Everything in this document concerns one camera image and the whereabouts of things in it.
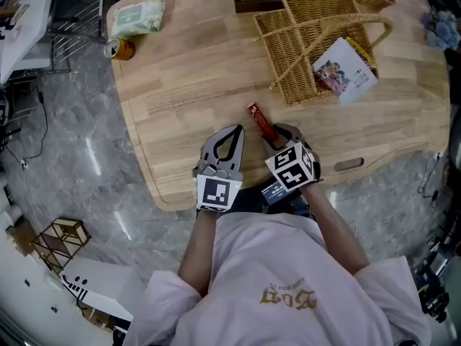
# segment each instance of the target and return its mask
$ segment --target person's right arm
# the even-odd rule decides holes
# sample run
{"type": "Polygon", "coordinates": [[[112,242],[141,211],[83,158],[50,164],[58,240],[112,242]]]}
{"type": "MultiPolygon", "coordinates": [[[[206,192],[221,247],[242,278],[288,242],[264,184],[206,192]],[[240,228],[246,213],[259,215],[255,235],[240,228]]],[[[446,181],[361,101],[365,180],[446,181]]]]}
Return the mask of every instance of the person's right arm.
{"type": "Polygon", "coordinates": [[[354,275],[369,262],[367,255],[343,218],[330,204],[318,183],[300,188],[317,220],[330,255],[349,273],[354,275]]]}
{"type": "Polygon", "coordinates": [[[300,188],[317,219],[330,255],[360,284],[389,321],[394,343],[429,346],[431,332],[405,257],[370,264],[360,243],[318,183],[300,188]]]}

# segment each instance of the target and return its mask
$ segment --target blue flower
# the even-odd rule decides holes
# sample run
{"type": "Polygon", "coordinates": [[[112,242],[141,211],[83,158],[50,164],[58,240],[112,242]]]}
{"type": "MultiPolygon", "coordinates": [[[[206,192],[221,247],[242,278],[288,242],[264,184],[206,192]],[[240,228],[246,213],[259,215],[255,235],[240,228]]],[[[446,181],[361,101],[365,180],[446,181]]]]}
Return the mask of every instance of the blue flower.
{"type": "Polygon", "coordinates": [[[443,22],[437,22],[435,26],[435,33],[444,41],[448,41],[450,36],[450,31],[448,25],[443,22]]]}
{"type": "Polygon", "coordinates": [[[443,41],[443,39],[441,39],[440,37],[436,38],[436,43],[437,43],[437,47],[441,48],[443,51],[448,49],[448,44],[445,41],[443,41]]]}
{"type": "Polygon", "coordinates": [[[437,17],[442,22],[449,22],[452,20],[449,12],[438,12],[437,17]]]}
{"type": "Polygon", "coordinates": [[[437,47],[437,36],[432,31],[427,31],[426,41],[427,41],[427,45],[433,48],[437,47]]]}
{"type": "Polygon", "coordinates": [[[450,30],[451,33],[458,32],[458,25],[456,24],[456,22],[450,22],[448,24],[448,27],[449,27],[449,30],[450,30]]]}
{"type": "Polygon", "coordinates": [[[451,35],[449,40],[447,41],[447,44],[453,50],[458,49],[458,45],[460,44],[460,35],[459,34],[451,35]]]}
{"type": "Polygon", "coordinates": [[[456,17],[453,13],[448,12],[448,19],[452,22],[456,22],[456,17]]]}

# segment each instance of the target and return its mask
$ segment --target soda can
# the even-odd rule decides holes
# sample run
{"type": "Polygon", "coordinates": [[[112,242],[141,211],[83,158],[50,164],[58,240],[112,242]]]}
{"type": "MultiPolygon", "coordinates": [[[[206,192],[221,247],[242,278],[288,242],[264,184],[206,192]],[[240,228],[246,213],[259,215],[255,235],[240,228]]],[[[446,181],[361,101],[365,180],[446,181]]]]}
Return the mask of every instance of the soda can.
{"type": "Polygon", "coordinates": [[[114,38],[106,42],[104,55],[118,61],[130,60],[135,55],[135,44],[122,38],[114,38]]]}
{"type": "Polygon", "coordinates": [[[262,133],[270,141],[272,142],[275,141],[278,137],[277,132],[275,131],[275,129],[273,129],[271,124],[267,121],[266,117],[264,117],[264,114],[261,112],[258,105],[255,102],[252,102],[246,108],[251,113],[252,118],[255,119],[262,133]]]}

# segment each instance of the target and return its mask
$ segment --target gray floor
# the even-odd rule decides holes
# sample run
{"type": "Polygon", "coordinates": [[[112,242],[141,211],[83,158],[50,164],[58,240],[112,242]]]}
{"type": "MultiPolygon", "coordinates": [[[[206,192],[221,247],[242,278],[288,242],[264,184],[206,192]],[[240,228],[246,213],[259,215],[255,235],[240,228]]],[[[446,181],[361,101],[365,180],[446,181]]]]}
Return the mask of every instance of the gray floor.
{"type": "MultiPolygon", "coordinates": [[[[147,281],[154,270],[175,270],[189,238],[193,210],[156,207],[127,135],[110,62],[88,47],[72,60],[73,73],[40,77],[49,131],[41,157],[21,166],[7,151],[0,160],[8,188],[37,230],[54,218],[81,219],[92,235],[81,254],[134,267],[147,281]]],[[[28,105],[35,97],[24,97],[28,105]]],[[[41,107],[21,124],[9,147],[19,159],[38,152],[45,131],[41,107]]],[[[326,187],[326,194],[354,230],[371,260],[400,254],[419,258],[442,223],[449,199],[437,206],[416,189],[430,153],[402,156],[369,177],[326,187]]],[[[440,187],[442,163],[427,194],[440,187]]]]}

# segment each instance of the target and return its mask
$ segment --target green package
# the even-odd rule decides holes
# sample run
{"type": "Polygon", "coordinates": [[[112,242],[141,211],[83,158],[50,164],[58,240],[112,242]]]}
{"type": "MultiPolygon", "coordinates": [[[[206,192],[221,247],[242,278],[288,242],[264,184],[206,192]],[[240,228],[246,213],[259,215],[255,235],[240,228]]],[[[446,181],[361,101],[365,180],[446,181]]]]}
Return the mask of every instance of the green package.
{"type": "Polygon", "coordinates": [[[160,30],[165,3],[162,0],[146,0],[124,6],[114,13],[110,37],[129,38],[160,30]]]}

